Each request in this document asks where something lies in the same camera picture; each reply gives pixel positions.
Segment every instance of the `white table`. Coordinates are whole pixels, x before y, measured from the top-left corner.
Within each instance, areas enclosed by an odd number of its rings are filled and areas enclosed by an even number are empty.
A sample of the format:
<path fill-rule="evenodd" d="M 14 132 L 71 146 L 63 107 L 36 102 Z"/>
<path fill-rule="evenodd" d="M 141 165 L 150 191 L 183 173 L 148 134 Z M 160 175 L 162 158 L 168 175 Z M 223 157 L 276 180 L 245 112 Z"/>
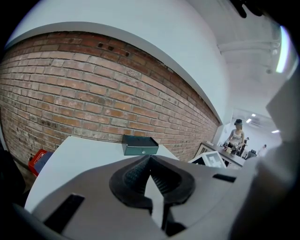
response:
<path fill-rule="evenodd" d="M 156 155 L 178 160 L 165 146 Z M 79 137 L 68 137 L 49 158 L 35 180 L 25 209 L 34 208 L 51 192 L 82 172 L 134 156 L 124 156 L 121 143 L 100 142 Z"/>

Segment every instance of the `black slot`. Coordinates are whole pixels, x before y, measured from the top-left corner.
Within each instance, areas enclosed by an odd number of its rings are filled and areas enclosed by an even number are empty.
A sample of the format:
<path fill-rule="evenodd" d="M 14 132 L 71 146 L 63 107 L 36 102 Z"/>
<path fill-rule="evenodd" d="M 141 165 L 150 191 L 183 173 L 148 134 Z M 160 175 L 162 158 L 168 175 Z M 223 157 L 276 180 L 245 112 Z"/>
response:
<path fill-rule="evenodd" d="M 82 196 L 70 195 L 44 224 L 57 233 L 61 233 L 83 201 Z"/>
<path fill-rule="evenodd" d="M 230 176 L 226 176 L 226 175 L 222 175 L 222 174 L 215 174 L 212 177 L 216 178 L 216 179 L 226 181 L 226 182 L 234 182 L 235 179 L 236 179 L 235 177 L 230 177 Z"/>

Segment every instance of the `dark green box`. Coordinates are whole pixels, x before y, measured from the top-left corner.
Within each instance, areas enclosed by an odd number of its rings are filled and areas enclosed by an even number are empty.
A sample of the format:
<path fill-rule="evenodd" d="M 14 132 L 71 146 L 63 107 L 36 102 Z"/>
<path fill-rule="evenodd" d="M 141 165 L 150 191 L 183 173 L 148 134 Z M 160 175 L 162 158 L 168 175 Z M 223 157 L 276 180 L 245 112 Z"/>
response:
<path fill-rule="evenodd" d="M 123 135 L 125 156 L 151 155 L 158 152 L 158 143 L 152 137 Z"/>

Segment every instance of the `person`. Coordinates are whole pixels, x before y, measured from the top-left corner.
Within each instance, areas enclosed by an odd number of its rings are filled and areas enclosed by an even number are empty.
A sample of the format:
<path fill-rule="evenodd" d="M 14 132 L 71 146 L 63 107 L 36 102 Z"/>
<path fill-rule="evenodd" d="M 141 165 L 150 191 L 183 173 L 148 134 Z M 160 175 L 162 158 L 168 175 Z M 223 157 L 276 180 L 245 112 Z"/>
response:
<path fill-rule="evenodd" d="M 262 148 L 259 149 L 257 156 L 258 157 L 263 157 L 267 153 L 267 145 L 263 145 Z"/>
<path fill-rule="evenodd" d="M 237 149 L 239 147 L 244 146 L 244 141 L 245 141 L 245 135 L 243 132 L 243 123 L 241 119 L 237 119 L 234 123 L 235 125 L 235 129 L 233 129 L 230 133 L 229 138 L 227 139 L 226 142 L 228 143 L 228 147 L 229 148 L 233 148 L 233 146 L 235 147 L 235 149 L 232 150 L 232 154 L 235 154 Z"/>
<path fill-rule="evenodd" d="M 239 154 L 239 157 L 241 157 L 242 156 L 242 154 L 243 154 L 243 151 L 244 151 L 244 149 L 245 149 L 245 147 L 246 146 L 248 146 L 247 145 L 247 141 L 249 140 L 249 137 L 247 137 L 246 139 L 245 139 L 245 141 L 244 141 L 244 145 L 241 147 L 241 149 L 240 149 L 240 154 Z"/>

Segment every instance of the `woman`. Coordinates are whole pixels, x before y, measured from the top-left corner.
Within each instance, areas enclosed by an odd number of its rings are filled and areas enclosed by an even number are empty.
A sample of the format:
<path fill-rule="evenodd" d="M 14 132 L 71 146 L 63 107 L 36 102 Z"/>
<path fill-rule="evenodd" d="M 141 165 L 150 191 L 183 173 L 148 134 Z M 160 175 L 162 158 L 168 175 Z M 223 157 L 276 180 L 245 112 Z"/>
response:
<path fill-rule="evenodd" d="M 234 124 L 235 124 L 236 129 L 233 129 L 231 131 L 230 136 L 226 141 L 226 142 L 229 141 L 229 143 L 228 143 L 229 148 L 232 148 L 233 146 L 235 146 L 235 150 L 232 150 L 232 152 L 231 152 L 232 154 L 235 154 L 237 149 L 244 145 L 244 141 L 245 141 L 245 135 L 242 130 L 243 129 L 242 120 L 237 119 Z"/>

